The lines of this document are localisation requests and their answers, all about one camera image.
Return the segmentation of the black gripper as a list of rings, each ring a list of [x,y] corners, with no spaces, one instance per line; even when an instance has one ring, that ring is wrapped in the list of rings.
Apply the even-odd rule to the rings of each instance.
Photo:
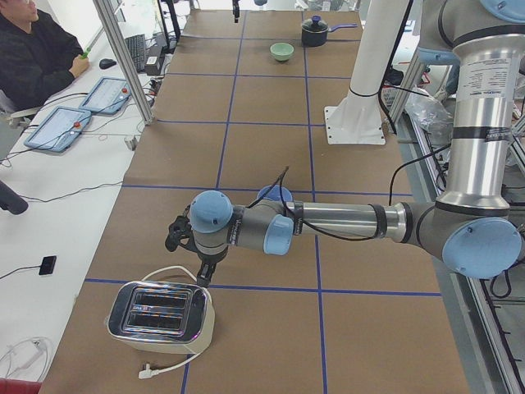
[[[196,282],[210,283],[218,263],[219,260],[217,259],[203,259],[201,262],[201,267],[196,276]]]
[[[234,22],[238,23],[240,19],[240,1],[232,0],[232,15],[234,17]]]

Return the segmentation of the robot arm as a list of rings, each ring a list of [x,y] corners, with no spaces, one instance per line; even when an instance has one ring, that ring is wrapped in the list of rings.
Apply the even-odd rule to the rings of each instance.
[[[268,186],[247,206],[219,191],[197,195],[187,208],[189,245],[207,286],[230,246],[286,254],[295,235],[317,233],[343,241],[390,238],[415,245],[450,270],[477,279],[510,268],[523,239],[501,195],[511,138],[514,85],[524,54],[521,1],[427,1],[421,54],[459,62],[448,181],[434,203],[302,203]]]

